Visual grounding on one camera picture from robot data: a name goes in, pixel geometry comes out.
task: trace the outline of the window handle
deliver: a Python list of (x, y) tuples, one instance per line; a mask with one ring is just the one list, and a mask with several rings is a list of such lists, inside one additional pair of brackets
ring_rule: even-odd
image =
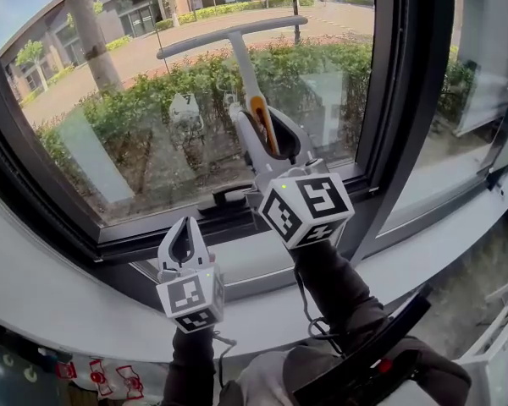
[(222, 213), (222, 210), (242, 207), (246, 204), (246, 196), (242, 189), (252, 188), (252, 181), (232, 182), (214, 189), (212, 200), (203, 201), (197, 205), (197, 210), (205, 216)]

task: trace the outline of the gray floor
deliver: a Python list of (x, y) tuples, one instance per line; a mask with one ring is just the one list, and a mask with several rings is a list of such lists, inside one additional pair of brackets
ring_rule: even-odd
[[(449, 359), (459, 358), (498, 312), (484, 296), (508, 283), (508, 212), (465, 254), (433, 277), (431, 310), (412, 334)], [(399, 303), (389, 306), (395, 308)], [(224, 360), (224, 382), (236, 378), (256, 354)], [(215, 379), (215, 404), (218, 403)]]

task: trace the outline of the black jacket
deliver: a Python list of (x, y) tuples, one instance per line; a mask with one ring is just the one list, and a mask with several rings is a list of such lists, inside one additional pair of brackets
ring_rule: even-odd
[[(357, 348), (367, 336), (389, 323), (384, 307), (370, 296), (368, 286), (350, 264), (341, 258), (328, 241), (292, 251), (297, 269), (317, 307), (326, 318), (330, 332), (345, 333), (370, 325), (361, 334), (336, 340), (343, 352)], [(163, 405), (203, 406), (213, 403), (212, 329), (192, 334), (177, 330), (174, 336), (174, 358), (164, 389)], [(457, 364), (436, 354), (427, 344), (405, 337), (387, 355), (393, 359), (400, 352), (421, 352), (420, 363), (427, 371), (417, 384), (442, 406), (462, 406), (471, 386), (469, 375)], [(339, 358), (323, 355), (312, 348), (294, 348), (284, 362), (284, 384), (291, 393), (336, 365)], [(241, 406), (239, 386), (229, 383), (220, 395), (220, 404)]]

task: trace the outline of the roof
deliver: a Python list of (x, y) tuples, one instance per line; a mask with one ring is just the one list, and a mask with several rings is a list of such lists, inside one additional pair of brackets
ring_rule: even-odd
[(53, 8), (56, 8), (60, 3), (64, 0), (52, 0), (50, 3), (46, 4), (43, 8), (41, 8), (36, 15), (26, 21), (23, 26), (18, 29), (13, 36), (11, 36), (8, 41), (0, 48), (0, 57), (32, 26), (41, 19), (44, 15), (50, 12)]

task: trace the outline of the white cube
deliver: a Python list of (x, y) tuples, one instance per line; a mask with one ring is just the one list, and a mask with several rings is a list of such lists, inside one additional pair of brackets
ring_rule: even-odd
[(273, 179), (258, 211), (288, 249), (329, 239), (354, 215), (337, 173)]
[(224, 279), (217, 265), (156, 287), (166, 316), (183, 332), (224, 319)]

